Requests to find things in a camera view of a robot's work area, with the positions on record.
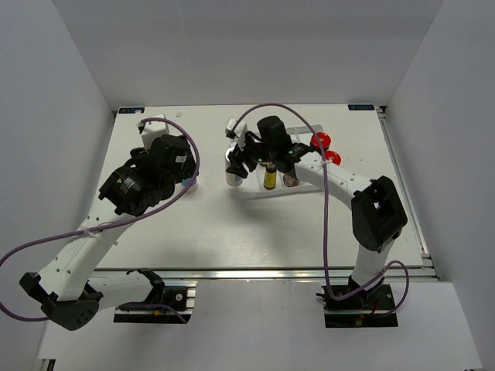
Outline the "silver-lid salt jar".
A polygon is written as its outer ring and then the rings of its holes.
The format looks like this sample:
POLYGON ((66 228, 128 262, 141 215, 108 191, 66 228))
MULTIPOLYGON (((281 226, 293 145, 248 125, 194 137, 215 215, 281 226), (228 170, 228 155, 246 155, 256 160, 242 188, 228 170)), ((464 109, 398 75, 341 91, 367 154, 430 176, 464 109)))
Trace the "silver-lid salt jar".
POLYGON ((234 150, 234 148, 228 148, 225 152, 225 179, 227 184, 232 188, 238 188, 243 183, 243 179, 231 172, 228 172, 230 168, 229 154, 234 150))
POLYGON ((197 179, 184 179, 181 182, 181 186, 186 189, 187 192, 195 192, 198 189, 197 179))

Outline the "silver-lid salt jar front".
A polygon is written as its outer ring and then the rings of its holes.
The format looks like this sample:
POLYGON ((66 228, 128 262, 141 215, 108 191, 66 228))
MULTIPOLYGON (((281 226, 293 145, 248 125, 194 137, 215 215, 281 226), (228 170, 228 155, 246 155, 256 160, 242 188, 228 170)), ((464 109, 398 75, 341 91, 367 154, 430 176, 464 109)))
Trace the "silver-lid salt jar front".
POLYGON ((231 172, 228 172, 230 168, 229 154, 234 150, 234 148, 228 148, 225 152, 225 179, 227 184, 232 188, 238 188, 243 183, 243 179, 231 172))

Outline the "yellow bottle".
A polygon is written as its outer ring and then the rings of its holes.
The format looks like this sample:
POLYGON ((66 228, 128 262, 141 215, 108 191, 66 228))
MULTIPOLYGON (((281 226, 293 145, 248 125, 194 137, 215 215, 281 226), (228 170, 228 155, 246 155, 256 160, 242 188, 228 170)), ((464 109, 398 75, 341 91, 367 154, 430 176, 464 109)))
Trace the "yellow bottle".
POLYGON ((273 163, 268 163, 265 166, 265 176, 264 176, 264 188, 267 190, 273 190, 276 187, 277 181, 277 168, 273 163))

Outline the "white-lid sauce jar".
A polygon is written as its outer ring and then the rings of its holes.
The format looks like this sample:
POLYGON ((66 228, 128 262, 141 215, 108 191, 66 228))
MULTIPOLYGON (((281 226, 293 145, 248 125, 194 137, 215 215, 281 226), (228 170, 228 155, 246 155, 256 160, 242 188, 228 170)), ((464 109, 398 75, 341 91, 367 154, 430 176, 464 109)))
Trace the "white-lid sauce jar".
POLYGON ((296 187, 299 185, 299 180, 297 179, 297 177, 295 175, 293 175, 292 173, 285 173, 283 175, 283 183, 286 187, 296 187))

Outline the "red-lid chili sauce jar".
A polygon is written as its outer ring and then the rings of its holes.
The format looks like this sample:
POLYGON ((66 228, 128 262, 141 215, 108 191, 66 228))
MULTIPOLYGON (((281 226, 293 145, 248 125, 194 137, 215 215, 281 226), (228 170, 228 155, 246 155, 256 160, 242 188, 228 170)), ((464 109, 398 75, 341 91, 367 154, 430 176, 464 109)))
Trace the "red-lid chili sauce jar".
POLYGON ((315 134, 312 135, 310 144, 315 150, 318 150, 320 147, 322 147, 326 151, 329 149, 331 141, 331 137, 327 133, 317 131, 315 134))

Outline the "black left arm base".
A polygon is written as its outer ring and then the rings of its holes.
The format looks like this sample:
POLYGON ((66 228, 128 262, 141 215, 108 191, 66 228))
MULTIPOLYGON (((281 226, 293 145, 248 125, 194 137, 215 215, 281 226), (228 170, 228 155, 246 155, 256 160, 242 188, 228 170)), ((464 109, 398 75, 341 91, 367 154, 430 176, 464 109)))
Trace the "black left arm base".
POLYGON ((185 325, 196 299, 196 282, 167 281, 165 287, 138 305, 121 305, 114 311, 114 323, 185 325))

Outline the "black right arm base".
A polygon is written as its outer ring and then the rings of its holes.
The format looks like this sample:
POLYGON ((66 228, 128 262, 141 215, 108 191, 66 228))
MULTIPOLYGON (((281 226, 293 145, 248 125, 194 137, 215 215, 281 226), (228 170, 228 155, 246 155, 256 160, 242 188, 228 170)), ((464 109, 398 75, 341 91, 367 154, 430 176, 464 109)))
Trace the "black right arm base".
POLYGON ((332 299, 322 286, 316 297, 323 303, 326 328, 397 328, 394 295, 389 284, 372 293, 362 291, 343 301, 332 299))

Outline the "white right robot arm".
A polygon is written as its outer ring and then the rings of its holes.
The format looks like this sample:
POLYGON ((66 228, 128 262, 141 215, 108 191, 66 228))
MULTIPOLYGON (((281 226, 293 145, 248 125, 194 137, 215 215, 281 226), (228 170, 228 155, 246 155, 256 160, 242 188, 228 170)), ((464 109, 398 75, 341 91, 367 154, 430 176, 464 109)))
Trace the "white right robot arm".
POLYGON ((230 119, 225 135, 230 141, 225 171, 233 186, 265 163, 321 189, 325 220, 329 218, 331 198, 348 208, 358 242, 357 259, 349 278, 350 301, 358 308, 375 302, 375 287, 383 280, 391 246, 408 223, 394 182, 384 175, 370 179, 331 162, 317 131, 306 141, 294 141, 277 116, 261 119, 256 133, 249 131, 245 122, 230 119))

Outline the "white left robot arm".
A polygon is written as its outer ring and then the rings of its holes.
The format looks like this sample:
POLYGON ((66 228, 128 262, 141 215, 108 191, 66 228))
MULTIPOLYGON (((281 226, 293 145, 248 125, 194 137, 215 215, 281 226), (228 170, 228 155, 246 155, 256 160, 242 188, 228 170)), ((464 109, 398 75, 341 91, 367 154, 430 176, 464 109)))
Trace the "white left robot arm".
POLYGON ((37 273, 26 273, 20 286, 41 304, 46 317, 75 331, 101 309, 157 308, 164 304, 165 284, 149 268, 118 279, 91 278, 94 269, 135 217, 172 197, 176 185, 192 177, 196 162, 185 135, 163 134, 130 158, 102 184, 89 215, 55 258, 37 273))

